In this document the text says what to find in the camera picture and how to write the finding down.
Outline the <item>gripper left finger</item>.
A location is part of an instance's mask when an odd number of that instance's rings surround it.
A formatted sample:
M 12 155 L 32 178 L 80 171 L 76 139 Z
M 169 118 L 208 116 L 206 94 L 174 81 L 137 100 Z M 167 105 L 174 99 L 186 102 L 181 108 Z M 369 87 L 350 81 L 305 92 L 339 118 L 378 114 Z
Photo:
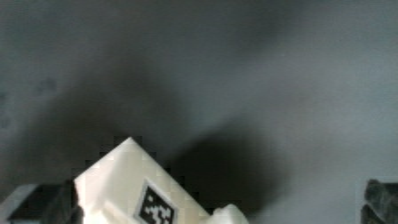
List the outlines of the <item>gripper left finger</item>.
M 82 224 L 74 184 L 21 185 L 0 203 L 0 224 Z

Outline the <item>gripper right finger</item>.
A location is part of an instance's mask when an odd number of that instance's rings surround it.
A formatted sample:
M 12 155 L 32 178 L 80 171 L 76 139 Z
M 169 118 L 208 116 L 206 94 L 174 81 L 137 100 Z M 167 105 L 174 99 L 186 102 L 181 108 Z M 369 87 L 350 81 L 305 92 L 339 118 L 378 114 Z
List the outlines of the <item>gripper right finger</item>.
M 371 179 L 364 189 L 361 224 L 398 224 L 398 183 Z

